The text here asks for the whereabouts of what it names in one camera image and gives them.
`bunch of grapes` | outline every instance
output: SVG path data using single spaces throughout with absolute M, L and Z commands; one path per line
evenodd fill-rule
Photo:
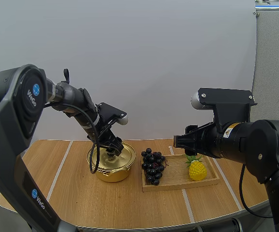
M 146 180 L 153 185 L 160 183 L 162 172 L 165 167 L 162 164 L 165 161 L 165 156 L 159 151 L 152 152 L 151 148 L 147 148 L 146 151 L 141 153 L 144 163 L 141 167 L 146 171 Z

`blue circular logo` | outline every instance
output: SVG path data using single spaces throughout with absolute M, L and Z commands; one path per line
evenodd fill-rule
M 33 94 L 34 94 L 35 96 L 38 96 L 38 94 L 39 94 L 39 85 L 38 85 L 38 84 L 35 84 L 35 85 L 33 86 Z
M 33 197 L 33 198 L 36 198 L 36 197 L 37 197 L 37 190 L 36 190 L 36 189 L 33 189 L 33 190 L 32 190 L 32 197 Z

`toy pineapple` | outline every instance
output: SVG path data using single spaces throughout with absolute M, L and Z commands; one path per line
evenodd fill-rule
M 188 167 L 189 167 L 189 175 L 190 178 L 194 181 L 196 180 L 203 180 L 207 176 L 207 169 L 206 167 L 200 162 L 200 159 L 203 155 L 199 158 L 196 156 L 187 156 Z

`yellow label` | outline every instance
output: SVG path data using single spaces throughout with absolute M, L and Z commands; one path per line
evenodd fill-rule
M 235 126 L 237 126 L 238 124 L 240 124 L 240 122 L 237 122 L 237 123 L 234 123 L 234 124 L 230 125 L 230 126 L 226 129 L 226 131 L 224 132 L 223 138 L 228 138 L 228 137 L 230 137 L 230 134 L 231 134 L 231 132 L 232 132 L 232 129 L 233 129 Z

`metal screw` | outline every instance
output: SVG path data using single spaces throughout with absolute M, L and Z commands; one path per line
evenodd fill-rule
M 253 15 L 255 15 L 256 17 L 260 16 L 260 13 L 258 12 L 253 12 Z

